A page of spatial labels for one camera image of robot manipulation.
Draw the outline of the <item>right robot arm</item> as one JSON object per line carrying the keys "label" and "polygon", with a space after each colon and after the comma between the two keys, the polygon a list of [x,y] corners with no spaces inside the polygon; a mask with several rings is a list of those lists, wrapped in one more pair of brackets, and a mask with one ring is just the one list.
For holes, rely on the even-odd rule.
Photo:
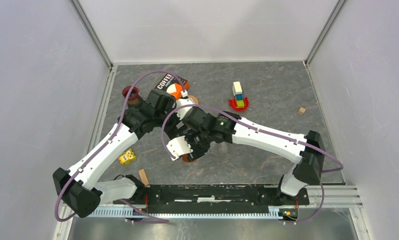
{"label": "right robot arm", "polygon": [[194,161],[221,143],[246,145],[279,155],[293,163],[276,190],[276,198],[282,204],[291,203],[301,189],[321,184],[324,155],[317,132],[284,132],[231,112],[214,116],[197,106],[179,109],[176,116],[188,131],[175,140],[176,147],[169,148],[174,156],[185,155],[187,160]]}

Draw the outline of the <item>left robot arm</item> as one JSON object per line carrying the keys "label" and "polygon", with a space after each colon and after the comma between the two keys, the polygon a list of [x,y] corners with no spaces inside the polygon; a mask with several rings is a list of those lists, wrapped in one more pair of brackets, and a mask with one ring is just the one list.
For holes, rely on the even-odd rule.
{"label": "left robot arm", "polygon": [[52,174],[58,195],[56,205],[64,202],[73,210],[73,214],[66,218],[56,212],[56,219],[64,222],[74,216],[85,218],[99,205],[119,199],[140,203],[145,191],[135,180],[123,177],[100,182],[99,179],[124,150],[154,128],[160,127],[165,133],[173,134],[181,121],[175,108],[183,104],[192,104],[185,93],[176,99],[166,91],[153,89],[145,100],[125,105],[117,123],[97,146],[70,168],[59,167]]}

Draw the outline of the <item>clear glass dripper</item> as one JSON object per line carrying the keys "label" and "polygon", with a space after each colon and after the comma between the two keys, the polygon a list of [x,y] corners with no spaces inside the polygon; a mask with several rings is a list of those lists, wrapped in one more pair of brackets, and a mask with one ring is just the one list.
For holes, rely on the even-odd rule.
{"label": "clear glass dripper", "polygon": [[209,152],[213,155],[224,155],[228,152],[228,145],[225,142],[217,143],[213,141],[210,143]]}

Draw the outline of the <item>coffee filter box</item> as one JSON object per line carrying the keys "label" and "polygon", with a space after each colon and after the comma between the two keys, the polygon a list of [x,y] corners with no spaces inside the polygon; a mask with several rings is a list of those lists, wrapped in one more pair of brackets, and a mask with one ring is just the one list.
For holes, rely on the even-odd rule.
{"label": "coffee filter box", "polygon": [[173,75],[166,74],[157,83],[155,89],[163,90],[168,94],[172,95],[173,97],[175,97],[176,100],[179,100],[182,97],[182,91],[183,91],[182,86],[184,86],[186,90],[190,88],[190,84],[186,79],[180,76],[179,79],[182,82],[182,84],[180,84],[180,82]]}

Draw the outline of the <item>dark red black dripper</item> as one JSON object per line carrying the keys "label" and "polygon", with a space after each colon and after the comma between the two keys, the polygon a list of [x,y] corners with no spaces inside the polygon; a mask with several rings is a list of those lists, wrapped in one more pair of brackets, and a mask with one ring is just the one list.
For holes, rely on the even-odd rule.
{"label": "dark red black dripper", "polygon": [[[122,95],[124,98],[126,98],[130,88],[132,86],[128,85],[122,90]],[[144,102],[143,98],[139,95],[140,89],[137,87],[134,87],[133,90],[130,92],[129,98],[127,100],[127,107],[135,107]]]}

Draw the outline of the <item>amber glass carafe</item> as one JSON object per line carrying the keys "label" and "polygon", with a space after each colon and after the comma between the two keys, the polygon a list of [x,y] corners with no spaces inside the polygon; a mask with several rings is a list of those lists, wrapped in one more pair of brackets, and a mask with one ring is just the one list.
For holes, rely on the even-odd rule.
{"label": "amber glass carafe", "polygon": [[190,154],[183,154],[181,156],[181,159],[186,163],[191,163],[191,162],[196,161],[198,159],[198,157],[196,155],[190,153]]}

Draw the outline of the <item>red curved plastic piece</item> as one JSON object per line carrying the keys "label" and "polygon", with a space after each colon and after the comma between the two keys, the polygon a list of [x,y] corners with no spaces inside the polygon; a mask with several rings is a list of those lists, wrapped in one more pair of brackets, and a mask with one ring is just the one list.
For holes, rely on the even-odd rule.
{"label": "red curved plastic piece", "polygon": [[249,107],[249,100],[247,97],[244,97],[242,100],[237,100],[236,98],[229,99],[228,100],[229,106],[237,111],[237,112],[242,112],[245,111]]}

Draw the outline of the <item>green toy brick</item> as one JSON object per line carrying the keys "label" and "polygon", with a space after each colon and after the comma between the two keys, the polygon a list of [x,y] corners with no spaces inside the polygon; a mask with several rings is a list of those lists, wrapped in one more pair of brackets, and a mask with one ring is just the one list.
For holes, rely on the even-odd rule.
{"label": "green toy brick", "polygon": [[239,108],[239,109],[244,108],[244,107],[245,107],[245,102],[244,102],[244,100],[236,101],[236,107]]}

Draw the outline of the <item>wooden rectangular block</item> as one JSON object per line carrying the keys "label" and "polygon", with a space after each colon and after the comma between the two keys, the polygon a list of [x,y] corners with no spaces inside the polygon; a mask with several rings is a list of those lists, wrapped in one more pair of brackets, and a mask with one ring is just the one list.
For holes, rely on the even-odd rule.
{"label": "wooden rectangular block", "polygon": [[138,171],[138,174],[139,174],[139,177],[140,177],[140,180],[141,180],[142,184],[143,184],[145,187],[149,186],[149,185],[150,185],[150,182],[149,182],[149,179],[148,179],[148,176],[147,176],[147,174],[146,174],[145,169],[140,169],[140,170]]}

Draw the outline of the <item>yellow toy figure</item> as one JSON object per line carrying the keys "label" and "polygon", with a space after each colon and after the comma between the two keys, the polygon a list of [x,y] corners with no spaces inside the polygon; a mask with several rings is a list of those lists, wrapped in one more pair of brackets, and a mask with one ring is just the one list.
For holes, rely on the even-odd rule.
{"label": "yellow toy figure", "polygon": [[125,152],[123,152],[119,157],[118,157],[118,161],[120,164],[122,165],[128,165],[130,164],[133,160],[135,160],[137,157],[135,155],[135,153],[133,152],[133,150],[130,148],[128,150],[126,150]]}

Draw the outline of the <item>blue toy brick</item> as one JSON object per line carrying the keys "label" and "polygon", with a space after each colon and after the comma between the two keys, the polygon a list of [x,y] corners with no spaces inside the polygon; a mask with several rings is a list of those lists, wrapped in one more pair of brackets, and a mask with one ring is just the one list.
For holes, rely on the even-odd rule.
{"label": "blue toy brick", "polygon": [[236,94],[234,97],[235,97],[235,100],[236,100],[236,101],[242,101],[242,100],[244,99],[242,93]]}

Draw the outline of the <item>small wooden cube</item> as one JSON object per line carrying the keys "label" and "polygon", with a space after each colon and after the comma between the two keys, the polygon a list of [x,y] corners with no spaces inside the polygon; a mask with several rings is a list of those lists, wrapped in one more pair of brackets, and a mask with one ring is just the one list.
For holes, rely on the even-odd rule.
{"label": "small wooden cube", "polygon": [[306,109],[305,109],[304,107],[301,107],[301,108],[298,110],[298,114],[300,114],[300,115],[303,115],[305,112],[306,112]]}

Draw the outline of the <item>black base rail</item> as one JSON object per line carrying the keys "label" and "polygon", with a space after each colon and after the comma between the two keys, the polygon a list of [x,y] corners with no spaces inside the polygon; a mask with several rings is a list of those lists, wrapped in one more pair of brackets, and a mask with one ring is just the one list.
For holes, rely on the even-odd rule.
{"label": "black base rail", "polygon": [[144,186],[133,175],[136,191],[127,201],[142,206],[148,214],[264,213],[269,207],[299,207],[310,204],[302,188],[289,196],[274,184],[151,184]]}

